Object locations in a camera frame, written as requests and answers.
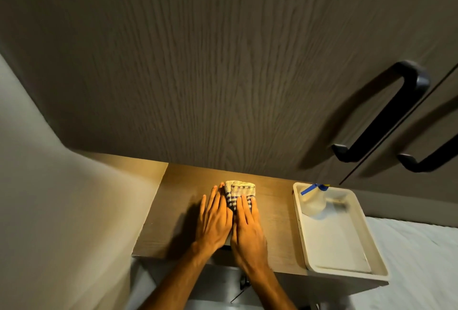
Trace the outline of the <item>person's right hand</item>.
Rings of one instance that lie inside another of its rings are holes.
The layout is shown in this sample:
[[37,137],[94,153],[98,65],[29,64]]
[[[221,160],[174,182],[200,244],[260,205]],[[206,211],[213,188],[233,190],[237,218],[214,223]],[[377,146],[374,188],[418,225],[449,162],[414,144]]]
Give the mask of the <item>person's right hand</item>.
[[242,208],[242,196],[236,203],[236,220],[233,225],[231,248],[237,265],[254,265],[255,263],[267,263],[267,242],[261,224],[257,226],[253,220],[253,199],[251,200],[251,223],[245,223]]

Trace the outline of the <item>person's left hand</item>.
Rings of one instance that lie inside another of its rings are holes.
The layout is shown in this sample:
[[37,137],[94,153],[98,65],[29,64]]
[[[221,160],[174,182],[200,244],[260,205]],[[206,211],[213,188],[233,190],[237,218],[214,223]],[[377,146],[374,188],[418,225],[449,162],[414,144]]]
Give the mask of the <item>person's left hand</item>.
[[208,258],[225,244],[233,222],[233,212],[227,207],[227,203],[224,215],[216,215],[218,188],[219,186],[213,186],[209,197],[207,197],[208,221],[199,221],[198,215],[196,239],[192,243],[192,251],[195,254]]

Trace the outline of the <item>checkered cleaning cloth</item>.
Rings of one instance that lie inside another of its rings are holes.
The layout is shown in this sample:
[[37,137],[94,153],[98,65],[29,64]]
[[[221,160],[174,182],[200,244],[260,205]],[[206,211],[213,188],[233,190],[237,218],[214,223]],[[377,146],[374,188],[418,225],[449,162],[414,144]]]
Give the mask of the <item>checkered cleaning cloth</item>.
[[242,195],[246,196],[249,210],[252,209],[251,200],[255,197],[255,184],[249,182],[243,182],[238,180],[229,180],[224,183],[224,192],[227,207],[233,211],[233,214],[237,214],[236,203],[237,199]]

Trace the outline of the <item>person's right forearm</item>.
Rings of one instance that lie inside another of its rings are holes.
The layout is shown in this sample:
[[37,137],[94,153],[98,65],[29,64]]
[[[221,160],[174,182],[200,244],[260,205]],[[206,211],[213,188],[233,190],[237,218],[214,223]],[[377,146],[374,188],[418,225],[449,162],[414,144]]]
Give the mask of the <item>person's right forearm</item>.
[[241,264],[264,310],[298,310],[267,263]]

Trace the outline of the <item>person's left forearm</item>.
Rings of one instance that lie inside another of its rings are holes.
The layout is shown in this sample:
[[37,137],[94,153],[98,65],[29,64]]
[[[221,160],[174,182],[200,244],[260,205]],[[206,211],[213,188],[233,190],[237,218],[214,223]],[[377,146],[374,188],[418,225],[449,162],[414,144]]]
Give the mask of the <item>person's left forearm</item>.
[[214,246],[208,243],[192,243],[138,310],[184,310],[198,277],[214,252]]

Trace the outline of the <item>white spray bottle blue nozzle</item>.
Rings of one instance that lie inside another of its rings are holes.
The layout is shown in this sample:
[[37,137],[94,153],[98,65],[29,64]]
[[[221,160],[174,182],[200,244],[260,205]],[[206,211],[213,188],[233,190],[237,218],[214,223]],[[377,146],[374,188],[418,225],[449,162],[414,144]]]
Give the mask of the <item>white spray bottle blue nozzle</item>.
[[301,212],[307,216],[317,215],[326,207],[325,192],[329,184],[312,184],[299,192]]

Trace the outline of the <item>white plastic tray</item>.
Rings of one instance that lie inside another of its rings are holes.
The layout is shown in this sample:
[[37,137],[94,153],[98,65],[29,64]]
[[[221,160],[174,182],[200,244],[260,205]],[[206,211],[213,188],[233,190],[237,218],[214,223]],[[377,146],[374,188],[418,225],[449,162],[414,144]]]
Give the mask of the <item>white plastic tray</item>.
[[326,207],[317,215],[302,214],[299,192],[311,184],[293,184],[293,202],[307,269],[321,275],[377,280],[390,273],[355,193],[329,186]]

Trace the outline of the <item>wide wood grain cabinet door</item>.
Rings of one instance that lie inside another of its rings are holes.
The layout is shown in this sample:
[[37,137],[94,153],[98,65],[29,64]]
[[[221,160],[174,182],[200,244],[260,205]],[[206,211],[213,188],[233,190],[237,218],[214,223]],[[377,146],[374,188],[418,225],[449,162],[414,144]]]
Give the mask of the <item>wide wood grain cabinet door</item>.
[[0,0],[0,53],[68,148],[341,184],[395,96],[458,62],[458,0]]

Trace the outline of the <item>narrow wood grain cabinet door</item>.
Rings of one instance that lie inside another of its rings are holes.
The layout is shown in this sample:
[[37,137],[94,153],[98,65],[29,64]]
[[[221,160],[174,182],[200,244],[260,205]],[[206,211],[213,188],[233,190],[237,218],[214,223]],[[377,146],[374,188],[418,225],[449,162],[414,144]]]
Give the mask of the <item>narrow wood grain cabinet door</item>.
[[431,173],[413,173],[398,161],[420,162],[458,134],[458,63],[347,175],[341,186],[371,192],[372,214],[458,227],[458,155]]

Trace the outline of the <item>white bed sheet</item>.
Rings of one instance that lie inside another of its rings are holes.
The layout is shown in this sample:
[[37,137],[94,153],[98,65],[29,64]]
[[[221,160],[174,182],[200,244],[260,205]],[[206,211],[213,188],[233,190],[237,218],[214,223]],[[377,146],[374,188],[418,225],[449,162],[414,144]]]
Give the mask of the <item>white bed sheet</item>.
[[458,310],[458,228],[367,218],[391,275],[389,285],[319,310]]

